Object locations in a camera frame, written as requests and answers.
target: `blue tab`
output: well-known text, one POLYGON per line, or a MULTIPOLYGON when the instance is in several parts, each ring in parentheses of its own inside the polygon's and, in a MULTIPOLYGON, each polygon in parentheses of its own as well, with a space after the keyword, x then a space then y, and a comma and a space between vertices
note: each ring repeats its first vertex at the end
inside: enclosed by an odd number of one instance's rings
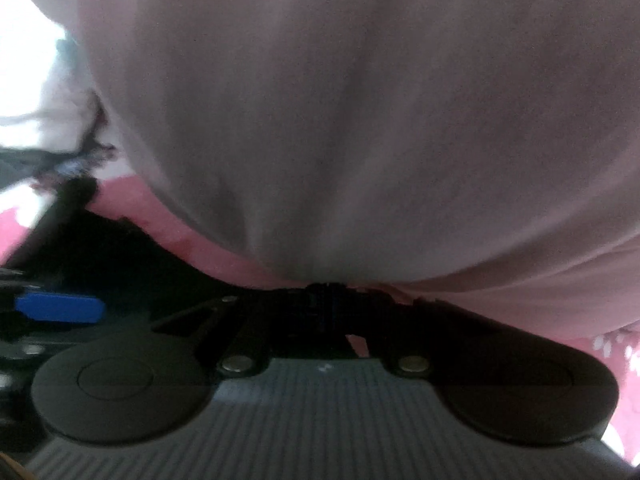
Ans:
POLYGON ((15 300, 15 309, 34 321, 97 323, 104 303, 89 296, 28 292, 15 300))

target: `black plastic part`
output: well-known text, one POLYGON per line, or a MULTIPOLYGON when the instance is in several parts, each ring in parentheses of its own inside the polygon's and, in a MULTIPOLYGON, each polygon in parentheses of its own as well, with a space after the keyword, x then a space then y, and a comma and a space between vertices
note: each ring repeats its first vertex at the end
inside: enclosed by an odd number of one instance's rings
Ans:
POLYGON ((180 426, 204 405, 207 374, 184 339, 126 332, 66 350, 33 380, 33 403, 51 429, 112 446, 180 426))
POLYGON ((92 177, 76 178, 63 184, 56 193, 55 202, 4 265, 20 269, 41 247, 55 240, 59 231, 91 201, 97 190, 97 180, 92 177))
POLYGON ((75 153, 0 148, 0 191, 75 156, 75 153))
POLYGON ((636 470, 631 473, 631 476, 626 480, 640 480, 640 465, 636 467, 636 470))
POLYGON ((8 384, 0 386, 0 428, 12 426, 24 420, 27 412, 25 393, 28 392, 31 377, 28 369, 2 366, 0 375, 8 384))
POLYGON ((592 356, 509 328, 468 340, 442 383, 461 420, 527 446, 600 438, 618 402, 615 377, 592 356))
POLYGON ((386 370, 399 377, 415 379, 425 379, 433 373, 430 340, 424 336, 425 322, 429 321, 415 305, 393 305, 380 316, 377 338, 369 339, 372 351, 379 356, 386 370), (424 359, 428 366, 421 371, 402 370, 401 360, 408 356, 424 359))
MULTIPOLYGON (((20 264, 15 267, 49 292, 99 298, 106 306, 101 326, 146 328, 203 301, 242 291, 165 251, 127 219, 113 221, 77 210, 45 238, 34 242, 28 257, 16 251, 20 264)), ((15 319, 9 330, 8 320, 2 321, 0 338, 5 340, 70 328, 15 319)))
POLYGON ((47 434, 40 417, 35 413, 28 391, 12 399, 5 398, 0 411, 0 449, 14 458, 29 456, 47 434))
MULTIPOLYGON (((388 295, 382 296, 387 299, 386 306, 394 304, 388 295)), ((373 327, 373 299, 373 295, 337 283, 277 291, 270 299, 279 318, 274 328, 279 335, 363 335, 373 327)))
POLYGON ((242 324, 238 334, 218 361, 217 370, 228 378, 248 377, 268 365, 272 318, 264 303, 259 303, 242 324), (226 360, 241 359, 249 363, 246 369, 225 367, 226 360))

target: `metal rivet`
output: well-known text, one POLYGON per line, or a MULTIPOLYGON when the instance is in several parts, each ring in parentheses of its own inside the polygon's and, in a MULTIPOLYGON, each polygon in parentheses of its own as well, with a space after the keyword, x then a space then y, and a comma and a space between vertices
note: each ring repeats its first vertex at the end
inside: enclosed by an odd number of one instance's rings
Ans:
POLYGON ((222 361, 222 367, 227 372, 242 374, 254 367, 254 360, 246 355, 231 355, 222 361))
POLYGON ((429 369, 429 361, 420 355, 407 355, 398 359, 398 366, 408 374, 421 374, 429 369))
POLYGON ((10 375, 0 374, 0 389, 8 388, 12 384, 14 384, 14 380, 10 375))
POLYGON ((27 355, 40 355, 45 348, 42 345, 24 345, 22 351, 27 355))

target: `round black pad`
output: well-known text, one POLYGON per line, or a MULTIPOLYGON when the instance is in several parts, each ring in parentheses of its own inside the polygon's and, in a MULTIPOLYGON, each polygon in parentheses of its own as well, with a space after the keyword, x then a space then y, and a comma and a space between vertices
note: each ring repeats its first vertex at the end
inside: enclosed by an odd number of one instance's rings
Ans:
POLYGON ((31 395, 54 431, 116 445, 187 422, 204 405, 209 385, 185 340, 126 332, 54 356, 36 373, 31 395))
POLYGON ((460 419, 526 446, 599 438, 618 402, 615 377, 601 362, 520 332, 469 344, 442 382, 460 419))

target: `ribbed gray surface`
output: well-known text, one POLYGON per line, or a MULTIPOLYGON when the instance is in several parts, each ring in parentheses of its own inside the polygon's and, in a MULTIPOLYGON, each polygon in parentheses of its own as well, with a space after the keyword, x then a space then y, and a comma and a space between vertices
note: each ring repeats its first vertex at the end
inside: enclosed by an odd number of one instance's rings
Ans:
POLYGON ((40 480, 618 480, 631 467, 601 443, 509 446, 458 422, 423 381, 375 360, 275 360, 225 381, 186 426, 101 449, 56 438, 29 468, 40 480))

